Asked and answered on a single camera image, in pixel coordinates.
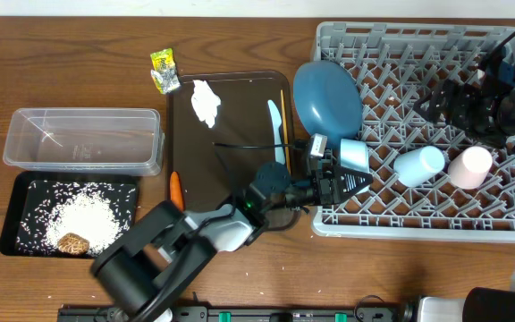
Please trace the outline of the light blue rice bowl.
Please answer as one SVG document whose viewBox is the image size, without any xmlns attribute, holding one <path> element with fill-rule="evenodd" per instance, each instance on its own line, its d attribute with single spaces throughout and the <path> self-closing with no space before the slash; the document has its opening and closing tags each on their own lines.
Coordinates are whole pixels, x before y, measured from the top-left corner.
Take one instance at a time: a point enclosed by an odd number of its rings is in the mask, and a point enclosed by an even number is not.
<svg viewBox="0 0 515 322">
<path fill-rule="evenodd" d="M 367 144 L 363 141 L 342 139 L 339 149 L 339 165 L 351 170 L 370 173 Z"/>
</svg>

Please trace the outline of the light blue plastic knife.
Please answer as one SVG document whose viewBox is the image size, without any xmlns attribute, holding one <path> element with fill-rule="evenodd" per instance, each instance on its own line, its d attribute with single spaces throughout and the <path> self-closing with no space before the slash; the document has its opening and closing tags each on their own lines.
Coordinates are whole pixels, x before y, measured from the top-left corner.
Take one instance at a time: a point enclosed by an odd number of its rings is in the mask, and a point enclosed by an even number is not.
<svg viewBox="0 0 515 322">
<path fill-rule="evenodd" d="M 283 150 L 283 143 L 282 143 L 282 138 L 281 138 L 281 134 L 280 134 L 280 127 L 282 126 L 282 117 L 281 117 L 279 110 L 273 100 L 268 100 L 267 105 L 268 105 L 269 112 L 270 112 L 273 135 L 274 135 L 275 161 L 277 163 L 285 165 L 286 164 L 285 153 Z"/>
</svg>

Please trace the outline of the light blue plastic cup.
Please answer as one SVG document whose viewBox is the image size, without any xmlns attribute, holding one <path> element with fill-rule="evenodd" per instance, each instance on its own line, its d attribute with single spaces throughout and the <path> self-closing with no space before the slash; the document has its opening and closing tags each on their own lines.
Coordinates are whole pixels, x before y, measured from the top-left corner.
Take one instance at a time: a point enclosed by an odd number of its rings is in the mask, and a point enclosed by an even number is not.
<svg viewBox="0 0 515 322">
<path fill-rule="evenodd" d="M 409 151 L 395 158 L 393 170 L 406 187 L 414 188 L 439 174 L 445 166 L 442 151 L 426 146 Z"/>
</svg>

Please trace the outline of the pink plastic cup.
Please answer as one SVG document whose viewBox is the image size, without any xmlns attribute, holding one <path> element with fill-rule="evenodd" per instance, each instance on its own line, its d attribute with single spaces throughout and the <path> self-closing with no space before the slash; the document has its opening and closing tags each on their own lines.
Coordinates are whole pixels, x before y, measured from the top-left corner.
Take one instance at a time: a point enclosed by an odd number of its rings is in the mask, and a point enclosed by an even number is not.
<svg viewBox="0 0 515 322">
<path fill-rule="evenodd" d="M 470 147 L 450 162 L 447 174 L 452 185 L 471 190 L 484 182 L 492 164 L 492 156 L 486 148 Z"/>
</svg>

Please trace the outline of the large blue plate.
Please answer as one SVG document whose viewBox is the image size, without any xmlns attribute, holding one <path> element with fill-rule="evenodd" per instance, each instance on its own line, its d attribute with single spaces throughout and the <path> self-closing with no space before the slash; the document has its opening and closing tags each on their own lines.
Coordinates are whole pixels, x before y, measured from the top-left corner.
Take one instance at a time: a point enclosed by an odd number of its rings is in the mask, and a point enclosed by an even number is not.
<svg viewBox="0 0 515 322">
<path fill-rule="evenodd" d="M 293 100 L 308 134 L 327 137 L 329 148 L 354 138 L 363 123 L 363 105 L 356 82 L 329 61 L 303 64 L 293 80 Z"/>
</svg>

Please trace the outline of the white tissue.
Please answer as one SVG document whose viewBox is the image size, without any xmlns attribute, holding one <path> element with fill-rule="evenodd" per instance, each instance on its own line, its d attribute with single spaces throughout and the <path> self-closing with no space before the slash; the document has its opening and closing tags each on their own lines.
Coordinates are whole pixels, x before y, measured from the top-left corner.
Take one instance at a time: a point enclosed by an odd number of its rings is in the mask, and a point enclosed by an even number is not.
<svg viewBox="0 0 515 322">
<path fill-rule="evenodd" d="M 202 123 L 208 128 L 213 128 L 221 98 L 214 93 L 206 80 L 194 80 L 193 84 L 194 90 L 190 101 L 194 112 Z"/>
</svg>

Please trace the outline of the orange carrot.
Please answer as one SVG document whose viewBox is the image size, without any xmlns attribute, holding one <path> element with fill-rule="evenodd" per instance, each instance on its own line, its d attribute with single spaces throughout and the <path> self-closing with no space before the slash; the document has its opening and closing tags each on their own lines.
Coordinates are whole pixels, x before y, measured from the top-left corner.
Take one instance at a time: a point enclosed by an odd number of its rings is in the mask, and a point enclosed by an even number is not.
<svg viewBox="0 0 515 322">
<path fill-rule="evenodd" d="M 182 195 L 182 185 L 180 176 L 177 172 L 172 172 L 169 181 L 169 195 L 171 202 L 180 210 L 185 209 L 185 203 Z"/>
</svg>

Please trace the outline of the white rice pile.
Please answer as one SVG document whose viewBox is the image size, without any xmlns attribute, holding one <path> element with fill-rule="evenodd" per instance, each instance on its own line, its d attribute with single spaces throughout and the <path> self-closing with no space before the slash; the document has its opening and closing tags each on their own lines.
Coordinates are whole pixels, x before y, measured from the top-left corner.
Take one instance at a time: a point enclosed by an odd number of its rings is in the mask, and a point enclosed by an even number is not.
<svg viewBox="0 0 515 322">
<path fill-rule="evenodd" d="M 132 183 L 36 180 L 28 186 L 14 249 L 21 255 L 69 255 L 57 249 L 67 233 L 90 243 L 95 257 L 127 232 L 139 191 Z"/>
</svg>

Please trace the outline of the brown food scrap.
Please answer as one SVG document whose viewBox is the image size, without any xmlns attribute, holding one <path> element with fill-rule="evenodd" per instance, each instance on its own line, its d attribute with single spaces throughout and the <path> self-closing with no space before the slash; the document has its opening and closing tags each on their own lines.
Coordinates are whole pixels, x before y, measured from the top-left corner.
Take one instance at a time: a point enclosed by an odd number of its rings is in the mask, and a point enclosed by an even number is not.
<svg viewBox="0 0 515 322">
<path fill-rule="evenodd" d="M 89 241 L 76 233 L 67 233 L 57 243 L 60 252 L 75 256 L 86 254 L 89 248 Z"/>
</svg>

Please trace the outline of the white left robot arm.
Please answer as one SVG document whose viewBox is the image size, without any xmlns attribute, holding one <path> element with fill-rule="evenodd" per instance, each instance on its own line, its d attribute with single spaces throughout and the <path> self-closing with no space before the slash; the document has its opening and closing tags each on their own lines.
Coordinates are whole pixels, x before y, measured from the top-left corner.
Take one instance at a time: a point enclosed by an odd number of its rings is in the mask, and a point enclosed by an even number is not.
<svg viewBox="0 0 515 322">
<path fill-rule="evenodd" d="M 372 181 L 340 165 L 295 181 L 285 165 L 270 162 L 213 211 L 182 212 L 161 202 L 97 256 L 90 272 L 129 320 L 155 321 L 217 253 L 248 246 L 266 231 L 268 211 L 340 204 Z"/>
</svg>

